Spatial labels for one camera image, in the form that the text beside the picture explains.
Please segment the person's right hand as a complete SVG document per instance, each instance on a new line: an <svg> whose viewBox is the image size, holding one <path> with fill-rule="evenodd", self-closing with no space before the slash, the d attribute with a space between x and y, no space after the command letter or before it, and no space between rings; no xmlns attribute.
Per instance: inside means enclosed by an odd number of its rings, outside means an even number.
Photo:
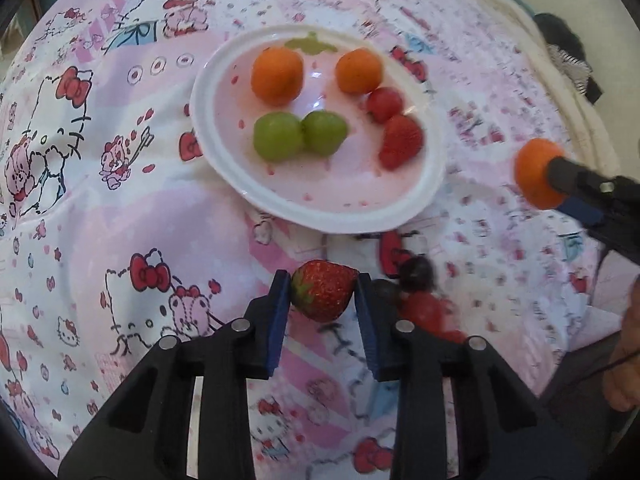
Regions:
<svg viewBox="0 0 640 480"><path fill-rule="evenodd" d="M628 308L620 326L620 340L611 356L611 363L625 359L607 370L603 376L603 393L611 408L619 412L628 412L639 405L640 372L639 356L630 358L639 352L640 342L640 289L636 278L631 287Z"/></svg>

